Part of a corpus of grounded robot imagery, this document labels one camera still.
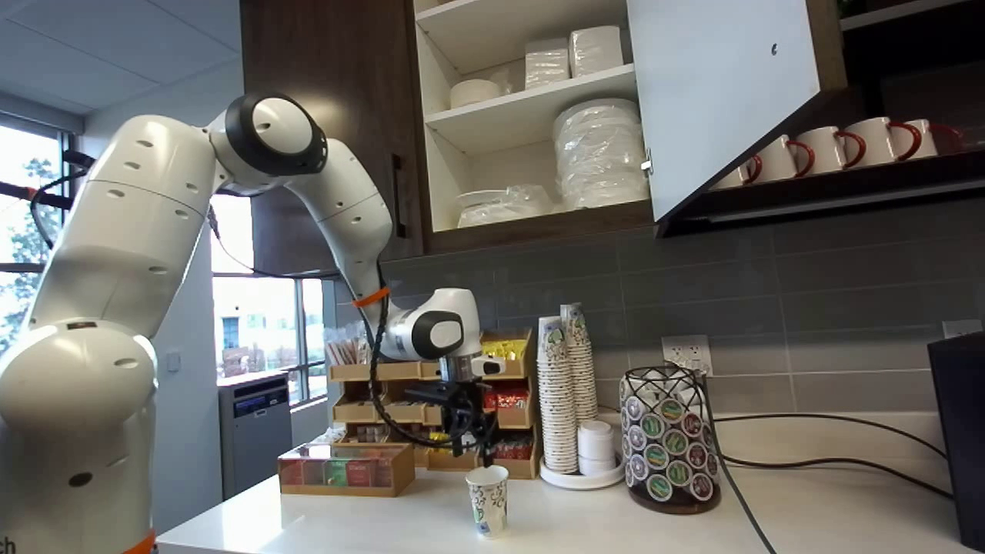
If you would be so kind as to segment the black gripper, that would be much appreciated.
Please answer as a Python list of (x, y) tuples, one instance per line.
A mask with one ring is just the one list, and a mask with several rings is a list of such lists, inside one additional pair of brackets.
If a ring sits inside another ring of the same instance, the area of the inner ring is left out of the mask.
[(479, 468), (497, 465), (497, 390), (471, 372), (471, 362), (464, 356), (439, 356), (437, 370), (437, 394), (452, 460), (462, 460), (467, 445), (477, 445)]

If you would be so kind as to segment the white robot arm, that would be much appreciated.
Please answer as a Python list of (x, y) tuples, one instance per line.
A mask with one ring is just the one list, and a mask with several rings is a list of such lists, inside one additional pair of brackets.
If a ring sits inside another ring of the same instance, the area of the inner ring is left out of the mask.
[(364, 317), (368, 356), (434, 360), (447, 446), (493, 449), (471, 360), (467, 290), (403, 310), (381, 249), (391, 212), (356, 153), (288, 95), (239, 95), (211, 124), (125, 120), (87, 175), (20, 342), (0, 360), (2, 554), (155, 554), (155, 337), (189, 278), (220, 191), (301, 201)]

